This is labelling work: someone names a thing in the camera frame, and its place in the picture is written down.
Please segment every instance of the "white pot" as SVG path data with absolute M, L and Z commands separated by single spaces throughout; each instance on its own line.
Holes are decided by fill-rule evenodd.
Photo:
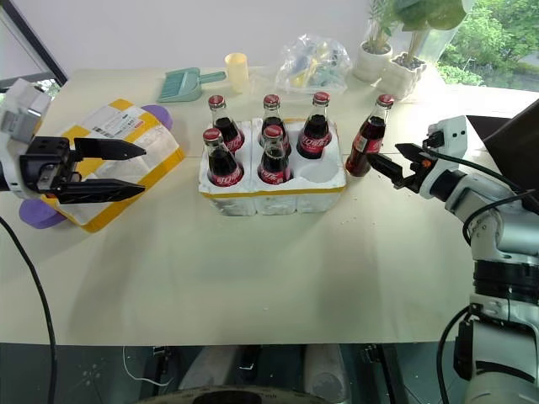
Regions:
M 402 99 L 409 95 L 417 84 L 418 80 L 427 67 L 426 63 L 422 63 L 419 67 L 413 70 L 407 67 L 398 65 L 394 61 L 387 63 L 386 69 L 382 72 L 382 79 L 378 82 L 377 87 L 384 93 L 391 94 L 395 98 Z
M 357 62 L 354 65 L 354 76 L 368 83 L 375 82 L 382 74 L 393 54 L 392 47 L 389 46 L 387 53 L 376 55 L 364 49 L 365 42 L 362 42 L 358 51 Z

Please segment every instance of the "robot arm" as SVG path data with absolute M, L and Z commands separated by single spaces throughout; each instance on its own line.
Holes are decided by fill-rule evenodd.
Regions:
M 478 209 L 515 196 L 506 186 L 458 170 L 458 163 L 433 157 L 434 151 L 461 158 L 467 147 L 467 120 L 460 116 L 429 128 L 423 147 L 398 144 L 414 174 L 389 158 L 369 162 L 396 189 L 406 187 L 426 199 L 445 202 L 462 222 Z M 466 403 L 539 402 L 539 216 L 520 200 L 487 210 L 466 229 L 475 261 L 474 320 L 459 325 L 456 372 L 470 380 Z
M 36 136 L 51 98 L 19 79 L 0 105 L 0 190 L 22 199 L 42 194 L 62 204 L 110 202 L 130 198 L 144 187 L 118 179 L 81 181 L 77 163 L 86 157 L 127 160 L 144 149 L 116 139 L 74 139 Z

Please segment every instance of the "purple object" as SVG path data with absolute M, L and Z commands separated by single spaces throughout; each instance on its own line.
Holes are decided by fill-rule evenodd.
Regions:
M 144 105 L 142 109 L 155 116 L 165 128 L 172 129 L 172 116 L 166 108 L 161 105 Z
M 52 227 L 66 217 L 40 199 L 25 199 L 19 208 L 20 219 L 36 229 Z

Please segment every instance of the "styrofoam tray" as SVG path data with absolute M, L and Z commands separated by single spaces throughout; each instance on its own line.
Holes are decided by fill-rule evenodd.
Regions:
M 245 143 L 236 151 L 236 158 L 243 165 L 242 180 L 232 187 L 217 187 L 208 179 L 208 156 L 204 152 L 200 162 L 199 191 L 210 198 L 223 215 L 289 215 L 294 212 L 315 213 L 329 210 L 339 199 L 346 185 L 341 160 L 337 127 L 329 122 L 332 138 L 324 148 L 322 157 L 311 160 L 296 150 L 297 139 L 304 120 L 286 120 L 292 153 L 289 167 L 293 178 L 279 185 L 265 183 L 259 178 L 258 166 L 264 148 L 258 143 L 262 119 L 240 122 Z

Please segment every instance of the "package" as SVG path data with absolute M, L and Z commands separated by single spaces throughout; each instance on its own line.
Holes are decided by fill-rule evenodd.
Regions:
M 86 158 L 77 165 L 83 180 L 115 178 L 149 189 L 184 159 L 183 151 L 167 128 L 152 114 L 124 99 L 98 109 L 60 136 L 71 143 L 76 137 L 122 139 L 146 150 L 146 155 L 124 161 Z M 84 230 L 98 231 L 142 195 L 97 204 L 59 204 L 56 199 L 46 197 L 42 200 Z
M 285 46 L 283 54 L 285 60 L 275 78 L 277 88 L 304 94 L 346 91 L 345 78 L 352 63 L 338 41 L 303 35 Z
M 199 191 L 223 215 L 289 215 L 296 211 L 319 213 L 329 210 L 346 185 L 337 127 L 334 122 L 329 122 L 331 141 L 321 158 L 309 160 L 296 150 L 297 138 L 304 125 L 304 120 L 285 120 L 292 144 L 289 156 L 291 180 L 270 185 L 259 178 L 257 170 L 264 148 L 258 143 L 262 119 L 256 118 L 241 123 L 245 143 L 236 152 L 236 158 L 245 171 L 242 180 L 227 188 L 213 185 L 208 179 L 208 156 L 204 154 L 200 162 Z

